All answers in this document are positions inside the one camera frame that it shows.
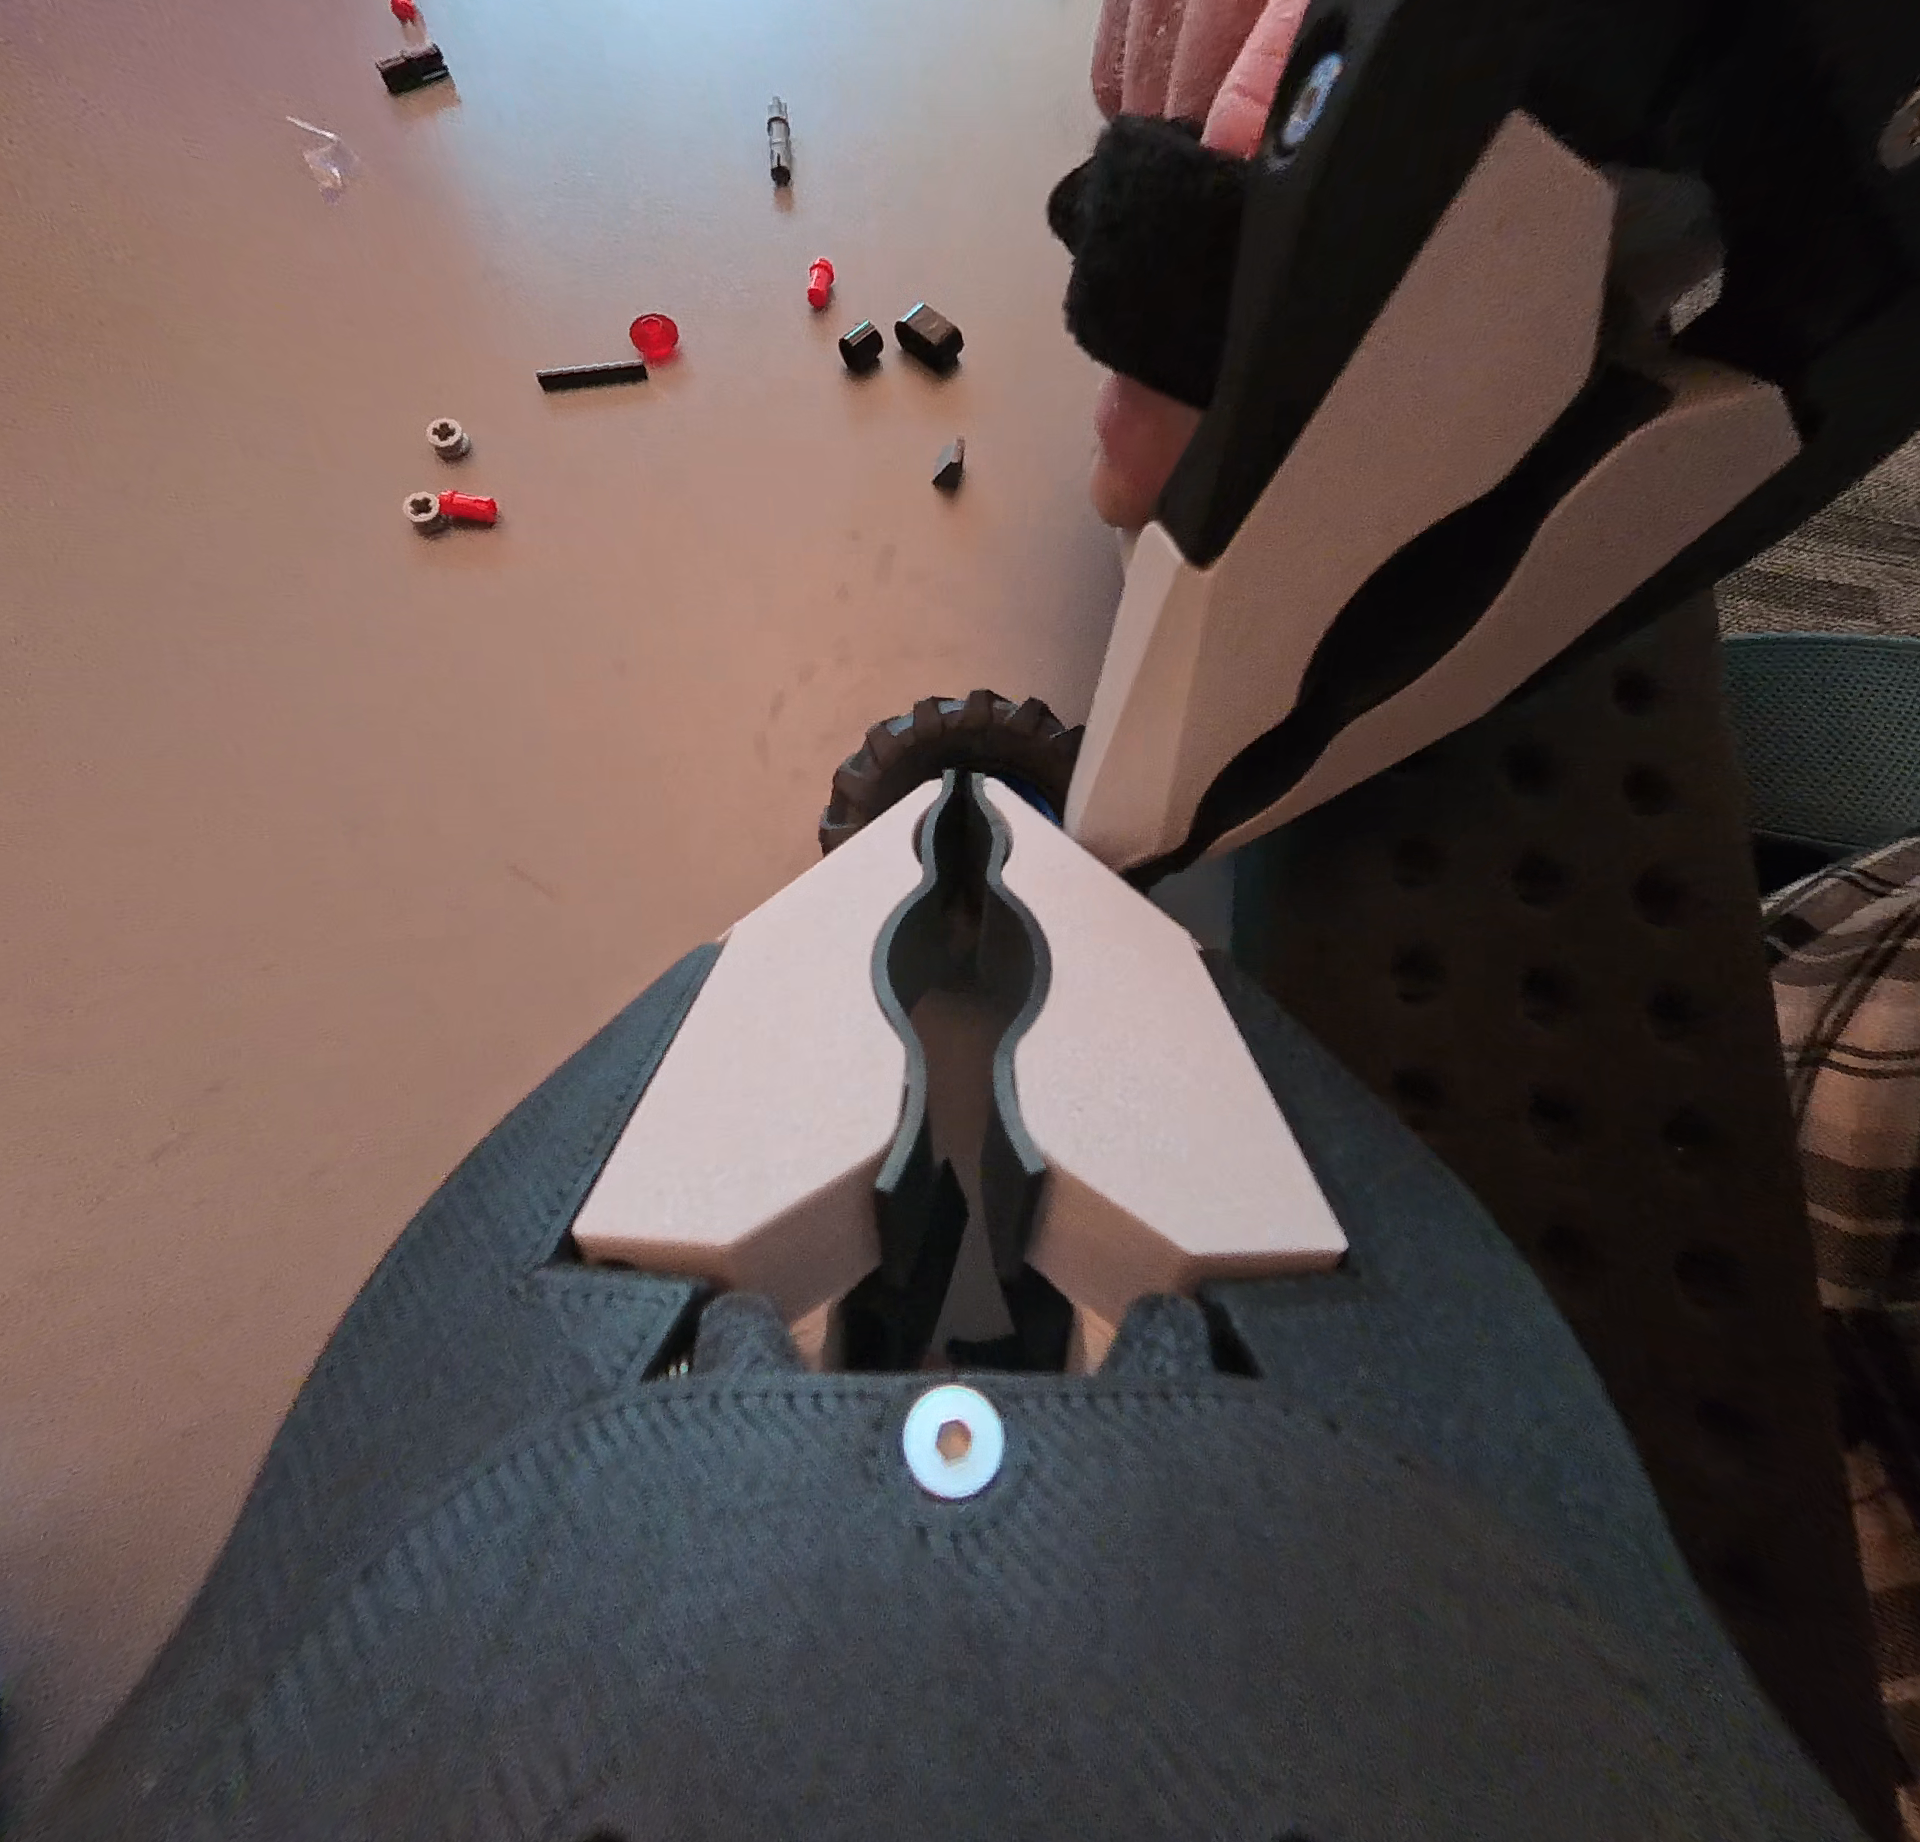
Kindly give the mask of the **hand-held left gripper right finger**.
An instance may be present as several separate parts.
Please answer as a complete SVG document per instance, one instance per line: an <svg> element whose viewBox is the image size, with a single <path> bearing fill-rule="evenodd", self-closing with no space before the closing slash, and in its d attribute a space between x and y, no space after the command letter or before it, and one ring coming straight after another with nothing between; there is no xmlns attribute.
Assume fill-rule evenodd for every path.
<svg viewBox="0 0 1920 1842"><path fill-rule="evenodd" d="M1067 1299L1064 1369L1094 1371L1139 1298L1335 1269L1348 1235L1202 946L1001 779L972 797L1032 963L994 1066L1016 1278Z"/></svg>

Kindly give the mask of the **grey desk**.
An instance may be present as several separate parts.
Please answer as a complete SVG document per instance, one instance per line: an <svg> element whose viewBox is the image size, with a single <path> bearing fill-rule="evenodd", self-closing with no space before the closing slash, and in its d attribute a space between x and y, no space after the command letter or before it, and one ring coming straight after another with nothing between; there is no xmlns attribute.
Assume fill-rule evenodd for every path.
<svg viewBox="0 0 1920 1842"><path fill-rule="evenodd" d="M2 2L15 1835L437 1183L814 859L874 720L1080 720L1118 559L1043 222L1098 0ZM540 392L642 312L647 383ZM498 523L415 533L446 489Z"/></svg>

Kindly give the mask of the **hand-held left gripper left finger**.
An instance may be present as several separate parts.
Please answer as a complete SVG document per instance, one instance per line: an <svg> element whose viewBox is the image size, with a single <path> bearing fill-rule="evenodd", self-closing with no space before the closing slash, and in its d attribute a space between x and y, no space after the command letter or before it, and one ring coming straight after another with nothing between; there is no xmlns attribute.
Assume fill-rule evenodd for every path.
<svg viewBox="0 0 1920 1842"><path fill-rule="evenodd" d="M912 1369L962 1246L911 1011L938 965L953 772L719 943L571 1224L600 1266L770 1303L811 1359Z"/></svg>

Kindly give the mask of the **black toy tire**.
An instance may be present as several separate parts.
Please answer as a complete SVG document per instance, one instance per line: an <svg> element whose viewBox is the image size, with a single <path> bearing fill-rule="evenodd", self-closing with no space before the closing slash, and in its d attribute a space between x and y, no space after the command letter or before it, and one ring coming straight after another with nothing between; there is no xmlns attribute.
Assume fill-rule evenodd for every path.
<svg viewBox="0 0 1920 1842"><path fill-rule="evenodd" d="M878 721L836 769L818 841L830 855L899 799L948 770L1032 770L1067 802L1083 727L1067 725L1048 702L1014 702L988 688L963 697L923 697Z"/></svg>

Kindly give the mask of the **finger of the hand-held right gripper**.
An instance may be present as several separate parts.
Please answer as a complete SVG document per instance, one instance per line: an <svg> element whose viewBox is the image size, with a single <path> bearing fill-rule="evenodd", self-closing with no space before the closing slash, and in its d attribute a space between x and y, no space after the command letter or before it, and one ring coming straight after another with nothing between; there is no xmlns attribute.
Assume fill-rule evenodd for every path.
<svg viewBox="0 0 1920 1842"><path fill-rule="evenodd" d="M1738 369L1605 369L1496 489L1362 583L1187 841L1128 872L1245 846L1478 721L1797 454L1780 390Z"/></svg>
<svg viewBox="0 0 1920 1842"><path fill-rule="evenodd" d="M1122 566L1064 831L1112 870L1187 841L1362 583L1496 489L1589 377L1615 188L1524 111L1491 137L1228 548Z"/></svg>

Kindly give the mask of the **teal chair seat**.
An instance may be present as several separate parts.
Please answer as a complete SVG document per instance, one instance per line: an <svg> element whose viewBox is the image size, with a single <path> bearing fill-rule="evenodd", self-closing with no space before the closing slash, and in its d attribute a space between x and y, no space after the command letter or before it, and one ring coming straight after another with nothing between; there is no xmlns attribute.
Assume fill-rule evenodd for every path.
<svg viewBox="0 0 1920 1842"><path fill-rule="evenodd" d="M1916 639L1730 634L1721 664L1758 837L1850 855L1916 835Z"/></svg>

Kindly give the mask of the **person's right hand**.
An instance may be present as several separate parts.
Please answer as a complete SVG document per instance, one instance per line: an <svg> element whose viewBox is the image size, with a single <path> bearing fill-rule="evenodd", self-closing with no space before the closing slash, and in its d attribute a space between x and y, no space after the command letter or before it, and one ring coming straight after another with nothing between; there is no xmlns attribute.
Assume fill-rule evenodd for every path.
<svg viewBox="0 0 1920 1842"><path fill-rule="evenodd" d="M1104 0L1092 52L1094 103L1197 123L1208 149L1260 149L1310 0ZM1115 530L1150 519L1197 413L1107 375L1094 404L1091 504Z"/></svg>

